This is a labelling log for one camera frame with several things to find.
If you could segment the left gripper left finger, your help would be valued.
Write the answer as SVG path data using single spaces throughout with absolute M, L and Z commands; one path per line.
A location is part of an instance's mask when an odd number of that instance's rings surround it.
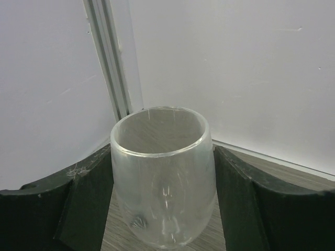
M 100 250 L 113 185 L 106 145 L 18 190 L 2 190 L 1 250 Z

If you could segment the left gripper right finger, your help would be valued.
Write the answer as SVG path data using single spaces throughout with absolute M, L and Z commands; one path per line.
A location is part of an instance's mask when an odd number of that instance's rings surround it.
M 214 149 L 227 250 L 334 250 L 334 191 L 290 184 Z

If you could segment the clear wine glass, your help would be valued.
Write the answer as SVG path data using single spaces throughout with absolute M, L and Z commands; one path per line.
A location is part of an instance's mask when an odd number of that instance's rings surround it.
M 189 250 L 216 194 L 207 120 L 182 107 L 132 113 L 110 133 L 114 188 L 125 223 L 157 250 Z

